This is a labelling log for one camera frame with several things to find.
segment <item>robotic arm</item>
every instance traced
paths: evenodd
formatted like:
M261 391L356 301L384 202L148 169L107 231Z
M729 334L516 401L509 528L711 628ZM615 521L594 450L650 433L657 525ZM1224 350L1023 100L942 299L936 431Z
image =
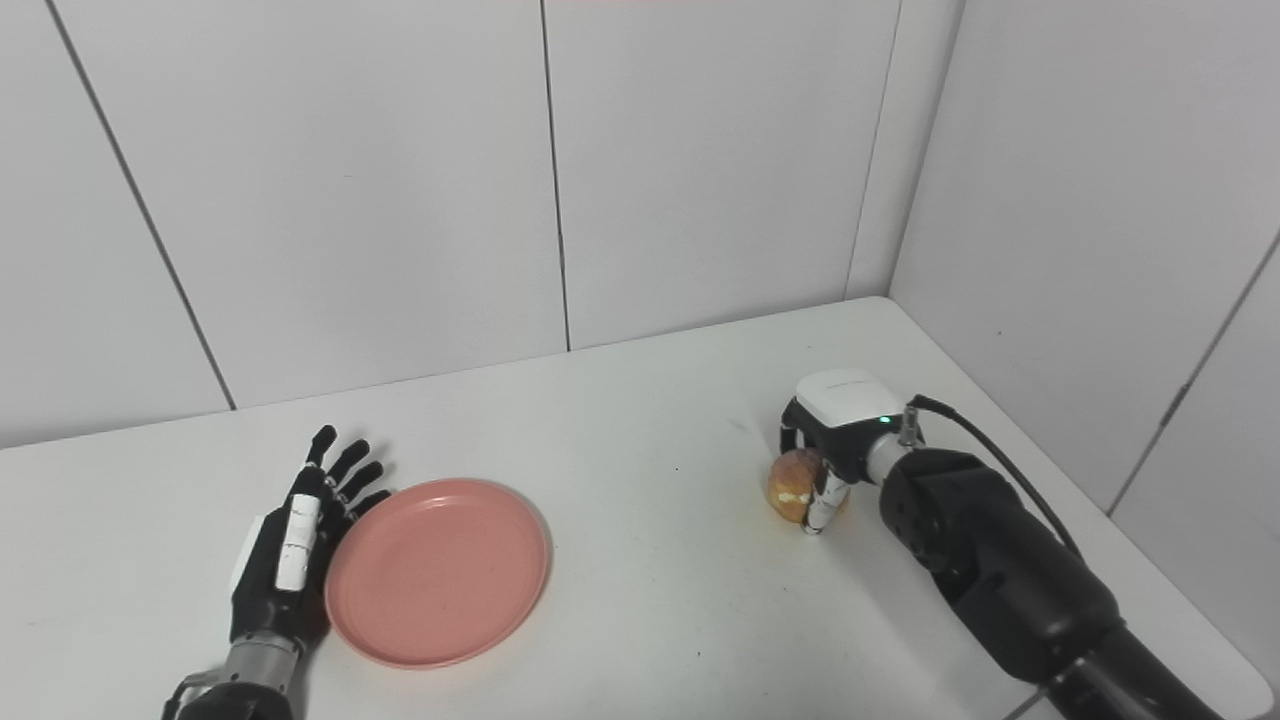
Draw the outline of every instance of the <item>robotic arm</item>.
M321 469L338 433L325 425L311 441L306 464L284 502L259 529L232 593L230 650L220 670L188 675L165 703L163 720L293 720L289 682L307 652L329 629L324 582L338 543L361 515L390 497L356 497L383 474L374 461L347 474L369 455L356 441ZM183 705L188 691L206 692Z
M918 411L968 429L1053 525L975 456L925 447ZM782 415L782 451L823 457L804 529L823 530L851 483L881 487L884 525L997 665L1046 689L1068 720L1221 720L1125 628L1115 596L1066 528L987 436L950 406L899 404L867 373L801 380Z

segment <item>white tile wall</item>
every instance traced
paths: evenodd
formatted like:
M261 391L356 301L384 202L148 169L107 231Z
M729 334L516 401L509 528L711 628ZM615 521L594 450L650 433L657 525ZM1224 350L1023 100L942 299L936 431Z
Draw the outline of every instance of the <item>white tile wall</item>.
M575 347L845 293L897 0L548 0Z
M59 6L238 404L564 350L536 0Z
M1280 261L1271 263L1115 521L1280 688Z
M888 295L964 0L901 0L845 297Z
M225 410L44 3L0 3L0 447Z
M1280 225L1277 26L965 8L892 293L1101 506Z

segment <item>white table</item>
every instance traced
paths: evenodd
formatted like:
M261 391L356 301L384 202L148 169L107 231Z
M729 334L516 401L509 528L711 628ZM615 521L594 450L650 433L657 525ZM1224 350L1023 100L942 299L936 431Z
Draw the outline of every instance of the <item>white table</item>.
M1005 676L884 530L874 489L819 538L764 502L796 380L856 365L946 400L1023 466L1134 632L1224 716L1266 682L901 311L869 299L508 365L0 452L0 697L22 719L137 720L221 661L227 583L314 430L364 434L388 484L504 483L552 533L506 642L430 671L326 641L307 720L1000 719ZM933 445L974 450L946 423ZM829 630L806 618L844 612Z

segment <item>silver metal joint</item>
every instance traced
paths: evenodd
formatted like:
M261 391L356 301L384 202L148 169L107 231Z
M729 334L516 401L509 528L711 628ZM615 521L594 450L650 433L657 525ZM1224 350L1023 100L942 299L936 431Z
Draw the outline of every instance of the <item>silver metal joint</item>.
M878 486L884 484L884 478L888 478L893 465L897 465L899 460L919 446L919 439L913 445L906 445L893 433L884 433L876 438L870 450L867 451L867 479Z
M902 409L902 432L897 436L902 447L915 447L920 443L920 411L910 405Z
M271 632L246 633L232 643L219 683L253 683L285 693L298 665L298 646Z

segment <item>pink plate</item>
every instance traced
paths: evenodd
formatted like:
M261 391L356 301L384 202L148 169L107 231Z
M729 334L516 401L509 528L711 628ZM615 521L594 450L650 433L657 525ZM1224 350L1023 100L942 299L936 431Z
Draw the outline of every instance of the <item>pink plate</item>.
M396 667L460 662L524 621L547 578L541 523L512 492L436 480L393 495L338 546L325 605L356 652Z

